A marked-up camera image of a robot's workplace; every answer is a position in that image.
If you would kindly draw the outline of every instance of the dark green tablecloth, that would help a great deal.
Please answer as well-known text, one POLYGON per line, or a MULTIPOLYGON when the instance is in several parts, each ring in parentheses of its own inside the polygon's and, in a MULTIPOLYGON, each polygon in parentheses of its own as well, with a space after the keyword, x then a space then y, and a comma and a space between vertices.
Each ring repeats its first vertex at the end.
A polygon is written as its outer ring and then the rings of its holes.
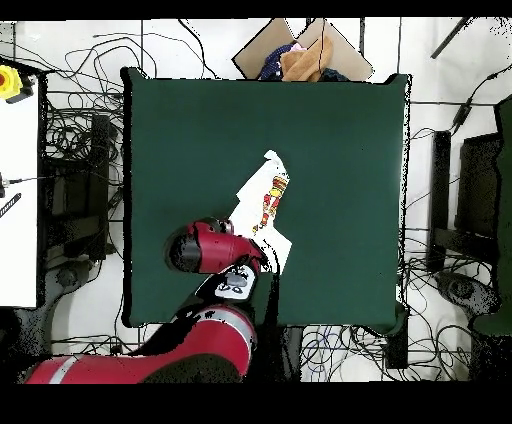
MULTIPOLYGON (((407 76, 372 85, 128 75, 132 325, 169 321, 202 281, 166 268, 166 237, 194 219, 229 215, 269 149, 290 175, 275 221, 293 243, 280 323, 395 324, 407 76)), ((257 322, 269 282, 256 288, 257 322)))

